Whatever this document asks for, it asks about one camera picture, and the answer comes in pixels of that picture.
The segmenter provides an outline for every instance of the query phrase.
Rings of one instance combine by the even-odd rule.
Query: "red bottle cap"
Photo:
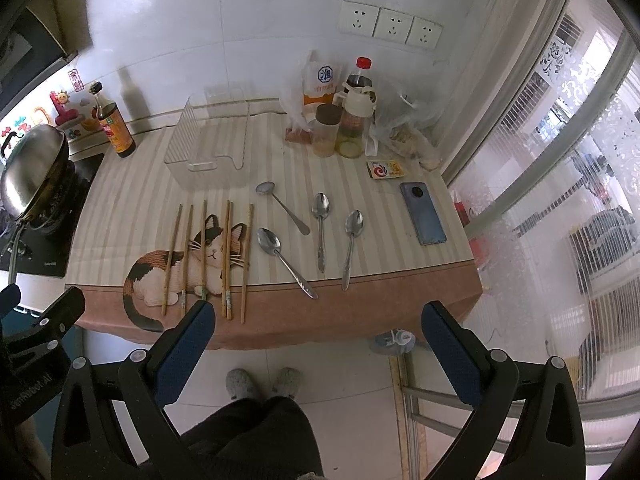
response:
[[[368,57],[359,57],[356,60],[356,66],[366,70],[367,68],[371,68],[371,60]]]

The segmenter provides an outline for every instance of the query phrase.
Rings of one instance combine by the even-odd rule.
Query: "calico cat illustration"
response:
[[[246,233],[246,225],[236,224],[231,229],[231,264],[242,267],[244,261],[241,257],[242,240]],[[187,251],[187,292],[201,292],[201,240],[202,233],[195,235],[189,243]],[[218,225],[218,217],[210,215],[205,222],[204,244],[207,269],[207,290],[210,294],[222,294],[222,267],[224,229]],[[157,250],[141,256],[131,267],[127,279],[122,288],[122,303],[129,319],[137,327],[150,332],[162,332],[164,327],[157,319],[143,316],[136,309],[133,296],[140,298],[146,306],[162,305],[164,293],[164,276],[166,272],[169,251]],[[171,271],[169,279],[169,293],[167,304],[178,301],[178,295],[182,291],[182,264],[184,252],[174,251],[171,259]]]

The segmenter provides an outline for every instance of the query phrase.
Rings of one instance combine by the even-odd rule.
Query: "chopsticks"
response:
[[[184,227],[184,255],[182,256],[182,316],[187,314],[187,279],[189,277],[189,238],[191,236],[191,220],[193,219],[193,204],[189,208],[187,224]]]
[[[229,250],[229,244],[226,243],[226,234],[229,232],[229,213],[230,213],[229,200],[226,201],[225,209],[225,242],[222,247],[222,317],[226,318],[226,254]]]
[[[254,205],[249,204],[249,220],[246,224],[246,236],[244,237],[244,266],[242,268],[242,305],[240,307],[240,323],[244,324],[244,311],[246,309],[246,284],[249,279],[249,257],[251,254],[251,227],[254,223]]]
[[[178,206],[178,214],[175,216],[174,232],[171,235],[169,243],[169,254],[166,258],[166,269],[164,270],[164,288],[162,289],[162,315],[166,316],[166,300],[169,295],[169,281],[171,281],[171,265],[174,259],[175,239],[178,236],[178,226],[180,225],[180,217],[182,216],[182,204]]]
[[[227,200],[228,204],[228,216],[226,217],[226,230],[225,230],[225,298],[226,298],[226,318],[231,321],[234,318],[233,310],[231,309],[231,219],[233,218],[234,203]]]
[[[202,282],[202,291],[200,299],[207,301],[207,251],[205,247],[204,231],[207,224],[207,200],[202,203],[202,218],[200,219],[200,281]]]

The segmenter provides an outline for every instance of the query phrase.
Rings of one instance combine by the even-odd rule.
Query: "stainless steel spoon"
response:
[[[329,215],[329,199],[324,193],[318,193],[311,205],[311,212],[318,219],[318,270],[324,272],[326,258],[324,256],[324,229],[322,221]]]
[[[293,278],[296,280],[296,283],[305,292],[305,294],[308,295],[308,297],[310,297],[312,300],[317,300],[318,295],[313,290],[311,285],[306,282],[306,280],[296,269],[291,267],[291,264],[287,260],[285,260],[284,256],[282,256],[282,254],[280,253],[281,245],[278,237],[268,229],[264,228],[258,229],[257,237],[258,245],[260,245],[260,248],[262,248],[262,250],[267,254],[279,257],[280,261],[284,264],[285,267],[287,267],[287,270],[291,273]]]
[[[353,242],[357,236],[360,236],[363,228],[364,218],[362,217],[362,213],[357,209],[351,211],[349,216],[347,216],[347,221],[344,223],[344,230],[347,231],[347,234],[349,235],[349,249],[347,250],[347,259],[344,262],[344,269],[342,270],[342,290],[347,290],[349,288]]]
[[[305,236],[307,236],[310,232],[311,229],[309,229],[308,225],[306,225],[300,218],[298,218],[297,216],[295,216],[293,214],[293,211],[291,209],[289,209],[287,206],[285,206],[280,199],[274,195],[273,190],[275,189],[276,185],[273,182],[263,182],[261,184],[258,184],[258,186],[255,188],[255,192],[258,195],[271,195],[274,197],[274,199],[276,199],[278,201],[278,203],[282,206],[282,208],[284,209],[284,211],[287,212],[287,214],[291,217],[291,219],[295,222],[298,230]]]

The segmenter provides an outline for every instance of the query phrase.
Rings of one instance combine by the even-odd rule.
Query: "electrical socket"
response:
[[[428,22],[416,16],[414,24],[406,40],[407,45],[419,46],[427,50],[433,50],[438,44],[438,38],[442,32],[442,26],[437,23]]]
[[[343,1],[338,19],[338,30],[370,38],[376,27],[378,12],[380,12],[379,7]]]
[[[413,19],[413,16],[396,10],[380,9],[373,37],[379,40],[404,43],[409,35]]]

